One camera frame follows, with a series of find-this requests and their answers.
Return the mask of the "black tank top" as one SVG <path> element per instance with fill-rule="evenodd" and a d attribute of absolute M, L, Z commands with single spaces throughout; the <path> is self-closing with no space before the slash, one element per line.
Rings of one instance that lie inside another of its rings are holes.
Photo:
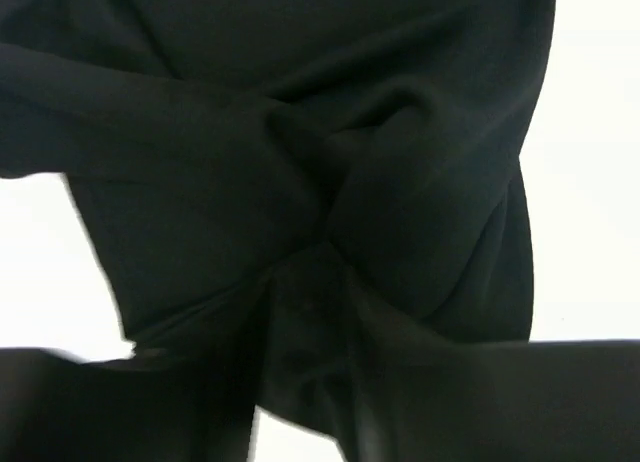
<path fill-rule="evenodd" d="M 525 340 L 519 155 L 555 0 L 1 0 L 1 174 L 53 172 L 128 339 L 270 285 L 261 405 L 351 409 L 341 276 L 459 342 Z"/>

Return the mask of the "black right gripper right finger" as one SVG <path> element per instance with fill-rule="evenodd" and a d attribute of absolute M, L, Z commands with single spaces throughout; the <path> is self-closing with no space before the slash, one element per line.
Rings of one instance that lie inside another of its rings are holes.
<path fill-rule="evenodd" d="M 366 461 L 635 461 L 639 347 L 350 343 Z"/>

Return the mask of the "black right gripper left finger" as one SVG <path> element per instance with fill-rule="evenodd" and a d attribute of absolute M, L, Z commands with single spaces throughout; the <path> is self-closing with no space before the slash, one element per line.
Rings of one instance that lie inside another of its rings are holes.
<path fill-rule="evenodd" d="M 218 355 L 78 363 L 1 352 L 4 461 L 245 461 L 254 385 Z"/>

